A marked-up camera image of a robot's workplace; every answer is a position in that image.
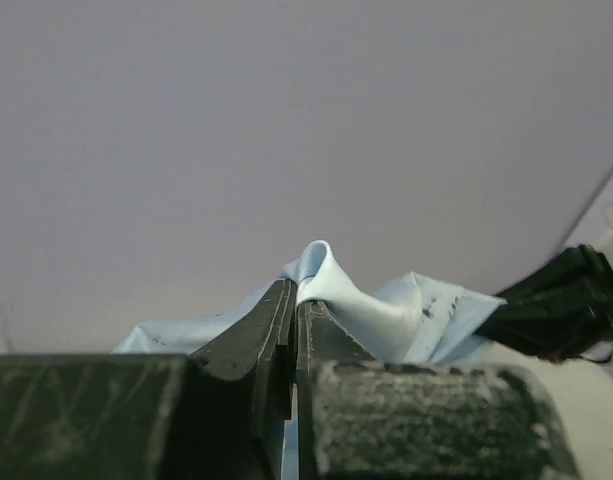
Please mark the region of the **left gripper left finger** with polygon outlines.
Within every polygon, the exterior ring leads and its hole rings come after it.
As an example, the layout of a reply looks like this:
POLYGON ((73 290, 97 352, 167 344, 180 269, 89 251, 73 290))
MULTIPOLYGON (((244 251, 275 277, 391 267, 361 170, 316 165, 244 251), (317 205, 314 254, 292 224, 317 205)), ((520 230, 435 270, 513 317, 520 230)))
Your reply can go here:
POLYGON ((0 356, 0 479, 278 479, 296 286, 188 355, 0 356))

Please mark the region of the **light blue pillowcase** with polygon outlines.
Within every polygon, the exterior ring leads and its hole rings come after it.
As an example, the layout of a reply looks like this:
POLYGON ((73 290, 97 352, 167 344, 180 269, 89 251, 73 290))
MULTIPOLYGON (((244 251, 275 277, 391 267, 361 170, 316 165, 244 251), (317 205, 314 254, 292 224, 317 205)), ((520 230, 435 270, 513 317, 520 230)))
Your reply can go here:
MULTIPOLYGON (((487 344, 476 338, 476 330, 504 304, 499 297, 415 272, 365 293, 324 240, 308 244, 279 277, 295 284, 297 306, 319 306, 326 325, 349 335, 376 359, 393 363, 470 361, 487 344)), ((262 286, 220 315, 141 322, 115 351, 193 353, 251 313, 267 290, 262 286)))

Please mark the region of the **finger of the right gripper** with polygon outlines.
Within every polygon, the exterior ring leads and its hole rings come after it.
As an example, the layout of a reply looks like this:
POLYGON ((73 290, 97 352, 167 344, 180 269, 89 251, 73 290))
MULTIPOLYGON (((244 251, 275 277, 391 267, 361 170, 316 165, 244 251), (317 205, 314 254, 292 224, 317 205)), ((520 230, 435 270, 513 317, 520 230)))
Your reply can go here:
POLYGON ((540 360, 586 360, 608 343, 613 358, 613 267, 594 247, 566 248, 497 296, 480 337, 540 360))

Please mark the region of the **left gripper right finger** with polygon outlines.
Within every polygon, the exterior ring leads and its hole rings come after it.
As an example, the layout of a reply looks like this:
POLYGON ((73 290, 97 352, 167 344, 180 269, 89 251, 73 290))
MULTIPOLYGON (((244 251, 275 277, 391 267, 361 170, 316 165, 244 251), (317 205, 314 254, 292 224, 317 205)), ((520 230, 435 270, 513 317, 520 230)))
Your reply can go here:
POLYGON ((577 479, 546 388, 504 364, 376 360, 326 305, 296 310, 303 479, 577 479))

